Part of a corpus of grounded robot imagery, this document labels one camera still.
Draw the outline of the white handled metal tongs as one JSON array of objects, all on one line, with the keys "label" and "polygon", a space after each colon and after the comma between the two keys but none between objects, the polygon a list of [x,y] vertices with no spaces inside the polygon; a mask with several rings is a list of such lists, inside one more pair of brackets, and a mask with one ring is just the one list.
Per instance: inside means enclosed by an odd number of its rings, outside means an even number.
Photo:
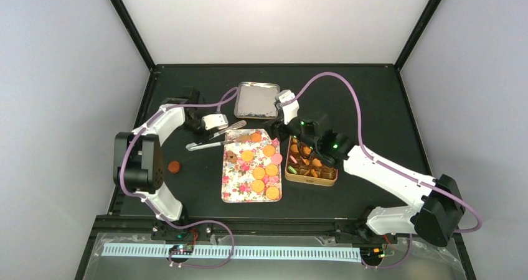
[{"label": "white handled metal tongs", "polygon": [[217,132],[213,133],[204,142],[201,142],[201,143],[189,143],[188,145],[186,145],[186,149],[188,151],[198,151],[198,150],[202,150],[202,149],[208,149],[208,148],[212,148],[212,147],[223,146],[225,144],[233,143],[235,141],[234,139],[217,141],[217,142],[213,142],[212,140],[215,139],[215,138],[220,137],[221,135],[225,134],[227,131],[240,129],[240,128],[246,126],[246,125],[247,125],[247,121],[246,120],[240,120],[240,121],[238,121],[238,122],[236,122],[234,124],[231,124],[230,126],[228,126],[225,129],[222,129],[220,131],[217,131]]}]

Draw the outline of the silver tin lid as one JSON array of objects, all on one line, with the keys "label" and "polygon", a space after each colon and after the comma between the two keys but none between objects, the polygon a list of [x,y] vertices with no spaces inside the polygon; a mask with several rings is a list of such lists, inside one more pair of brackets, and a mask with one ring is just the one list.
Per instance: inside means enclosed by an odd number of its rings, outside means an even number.
[{"label": "silver tin lid", "polygon": [[273,83],[241,82],[235,102],[234,115],[237,118],[275,119],[278,110],[275,96],[280,86]]}]

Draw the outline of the brown round chocolate cookie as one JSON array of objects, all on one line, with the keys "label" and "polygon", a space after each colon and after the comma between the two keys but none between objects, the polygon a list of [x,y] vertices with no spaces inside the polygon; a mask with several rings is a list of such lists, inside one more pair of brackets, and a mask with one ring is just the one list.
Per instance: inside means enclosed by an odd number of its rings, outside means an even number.
[{"label": "brown round chocolate cookie", "polygon": [[168,171],[172,174],[176,174],[181,170],[181,164],[178,161],[171,161],[167,167]]}]

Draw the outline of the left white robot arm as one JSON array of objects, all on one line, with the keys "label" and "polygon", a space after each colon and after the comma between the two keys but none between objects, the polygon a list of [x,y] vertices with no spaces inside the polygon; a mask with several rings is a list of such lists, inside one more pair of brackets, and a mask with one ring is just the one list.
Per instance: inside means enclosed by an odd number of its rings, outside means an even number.
[{"label": "left white robot arm", "polygon": [[152,117],[134,130],[115,136],[113,178],[116,186],[126,196],[145,203],[162,221],[178,221],[184,212],[182,202],[165,183],[163,143],[176,129],[191,121],[196,109],[221,106],[226,98],[209,104],[199,100],[200,93],[190,87],[182,97],[163,100]]}]

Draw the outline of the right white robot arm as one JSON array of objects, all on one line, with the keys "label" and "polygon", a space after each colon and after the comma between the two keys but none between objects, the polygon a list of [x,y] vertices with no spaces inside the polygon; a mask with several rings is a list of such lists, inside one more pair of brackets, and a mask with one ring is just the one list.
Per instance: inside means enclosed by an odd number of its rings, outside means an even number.
[{"label": "right white robot arm", "polygon": [[403,206],[374,207],[354,225],[358,239],[370,242],[378,235],[418,235],[428,243],[445,247],[463,217],[466,206],[455,179],[434,178],[391,162],[345,134],[334,132],[326,118],[289,122],[276,118],[265,123],[273,139],[296,139],[310,156],[324,165],[369,181],[404,202]]}]

